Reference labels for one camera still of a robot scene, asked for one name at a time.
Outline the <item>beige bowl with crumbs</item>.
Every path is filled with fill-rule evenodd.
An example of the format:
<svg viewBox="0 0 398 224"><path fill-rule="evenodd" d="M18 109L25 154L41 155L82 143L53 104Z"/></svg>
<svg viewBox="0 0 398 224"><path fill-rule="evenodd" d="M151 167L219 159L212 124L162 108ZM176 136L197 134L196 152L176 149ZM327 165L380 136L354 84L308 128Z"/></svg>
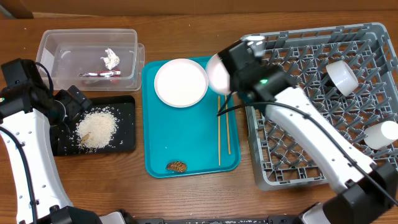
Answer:
<svg viewBox="0 0 398 224"><path fill-rule="evenodd" d="M217 94L228 95L230 90L230 75L218 54L214 54L208 61L206 68L210 88Z"/></svg>

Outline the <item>wooden chopstick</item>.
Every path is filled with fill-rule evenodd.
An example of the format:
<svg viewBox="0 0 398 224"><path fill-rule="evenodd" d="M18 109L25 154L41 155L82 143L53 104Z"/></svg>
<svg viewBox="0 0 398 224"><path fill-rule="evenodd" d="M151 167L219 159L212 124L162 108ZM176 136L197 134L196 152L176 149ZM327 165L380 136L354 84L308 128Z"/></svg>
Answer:
<svg viewBox="0 0 398 224"><path fill-rule="evenodd" d="M225 109L228 109L228 101L229 101L229 96L225 95L224 99L225 99ZM228 113L225 114L226 115L226 133L227 133L227 143L228 143L228 154L231 155L231 145L230 145L230 133L229 133L229 115Z"/></svg>
<svg viewBox="0 0 398 224"><path fill-rule="evenodd" d="M218 95L218 110L221 109L221 97ZM218 165L221 165L221 120L218 118Z"/></svg>

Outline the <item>red snack wrapper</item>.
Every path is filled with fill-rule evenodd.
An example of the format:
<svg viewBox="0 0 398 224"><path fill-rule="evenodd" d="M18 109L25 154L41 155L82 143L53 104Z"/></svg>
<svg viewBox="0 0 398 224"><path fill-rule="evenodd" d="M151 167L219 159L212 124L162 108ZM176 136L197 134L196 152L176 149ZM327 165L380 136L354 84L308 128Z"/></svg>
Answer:
<svg viewBox="0 0 398 224"><path fill-rule="evenodd" d="M108 70L108 71L101 71L101 72L81 73L78 76L80 78L88 78L88 77L110 78L110 77L119 77L120 74L121 74L120 70Z"/></svg>

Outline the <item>white napkin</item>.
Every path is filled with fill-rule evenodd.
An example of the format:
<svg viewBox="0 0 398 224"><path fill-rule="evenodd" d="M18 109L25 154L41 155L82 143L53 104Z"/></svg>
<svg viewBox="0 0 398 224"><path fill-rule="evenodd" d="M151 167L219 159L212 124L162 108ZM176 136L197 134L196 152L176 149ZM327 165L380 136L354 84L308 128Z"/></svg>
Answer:
<svg viewBox="0 0 398 224"><path fill-rule="evenodd" d="M113 68L115 68L116 66L119 65L120 63L120 59L119 57L114 53L114 51L110 48L105 50L107 56L106 57L102 57L101 59L104 62L105 67L108 70L112 70Z"/></svg>

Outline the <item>white round plate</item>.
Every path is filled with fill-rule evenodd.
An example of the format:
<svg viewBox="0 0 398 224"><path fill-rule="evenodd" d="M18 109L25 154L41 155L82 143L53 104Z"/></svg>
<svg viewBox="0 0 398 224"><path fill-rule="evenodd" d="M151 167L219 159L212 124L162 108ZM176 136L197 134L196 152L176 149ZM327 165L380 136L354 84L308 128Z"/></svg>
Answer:
<svg viewBox="0 0 398 224"><path fill-rule="evenodd" d="M208 89L208 77L197 62L178 58L165 63L155 75L154 89L166 105L187 108L198 103Z"/></svg>

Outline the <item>grey bowl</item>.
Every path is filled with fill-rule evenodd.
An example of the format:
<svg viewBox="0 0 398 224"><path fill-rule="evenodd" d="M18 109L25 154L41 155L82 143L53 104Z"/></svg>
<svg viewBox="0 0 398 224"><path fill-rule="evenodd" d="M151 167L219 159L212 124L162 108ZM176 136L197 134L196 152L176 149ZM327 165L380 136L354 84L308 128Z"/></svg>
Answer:
<svg viewBox="0 0 398 224"><path fill-rule="evenodd" d="M348 96L354 92L359 85L354 72L343 60L328 64L326 71L334 85L344 96Z"/></svg>

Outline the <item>brown food scrap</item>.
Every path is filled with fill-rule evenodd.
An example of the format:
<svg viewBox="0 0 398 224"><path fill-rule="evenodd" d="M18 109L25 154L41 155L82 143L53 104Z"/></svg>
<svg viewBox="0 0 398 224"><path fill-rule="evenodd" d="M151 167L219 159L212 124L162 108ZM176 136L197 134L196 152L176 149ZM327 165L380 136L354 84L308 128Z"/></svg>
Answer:
<svg viewBox="0 0 398 224"><path fill-rule="evenodd" d="M184 173L187 170L187 165L180 161L175 161L167 164L166 169L172 172Z"/></svg>

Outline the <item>white paper cup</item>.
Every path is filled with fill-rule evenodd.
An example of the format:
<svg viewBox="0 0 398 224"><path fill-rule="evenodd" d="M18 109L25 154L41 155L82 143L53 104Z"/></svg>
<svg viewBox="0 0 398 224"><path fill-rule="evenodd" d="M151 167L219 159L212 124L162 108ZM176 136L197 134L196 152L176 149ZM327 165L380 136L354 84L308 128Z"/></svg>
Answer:
<svg viewBox="0 0 398 224"><path fill-rule="evenodd" d="M364 142L371 149L381 149L397 140L397 123L385 121L364 130Z"/></svg>

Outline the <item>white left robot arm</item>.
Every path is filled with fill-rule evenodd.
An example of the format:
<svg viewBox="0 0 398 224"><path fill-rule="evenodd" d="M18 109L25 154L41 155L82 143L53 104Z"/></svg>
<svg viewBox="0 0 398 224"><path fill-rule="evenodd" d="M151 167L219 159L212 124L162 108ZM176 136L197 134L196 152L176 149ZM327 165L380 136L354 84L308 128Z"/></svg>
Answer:
<svg viewBox="0 0 398 224"><path fill-rule="evenodd" d="M1 102L1 137L17 193L17 223L100 223L75 208L60 181L50 143L49 119L33 107L26 88L7 89Z"/></svg>

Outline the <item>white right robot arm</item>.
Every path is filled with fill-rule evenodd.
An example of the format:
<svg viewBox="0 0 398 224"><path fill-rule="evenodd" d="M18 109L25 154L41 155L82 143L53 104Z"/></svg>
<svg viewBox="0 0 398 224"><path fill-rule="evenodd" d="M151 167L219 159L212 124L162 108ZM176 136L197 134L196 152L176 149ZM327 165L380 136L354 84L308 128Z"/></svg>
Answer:
<svg viewBox="0 0 398 224"><path fill-rule="evenodd" d="M326 177L335 197L316 203L292 223L372 223L397 205L397 171L378 166L347 141L311 104L295 80L277 65L265 65L255 45L238 40L208 62L207 73L226 78L222 95L237 93L286 130Z"/></svg>

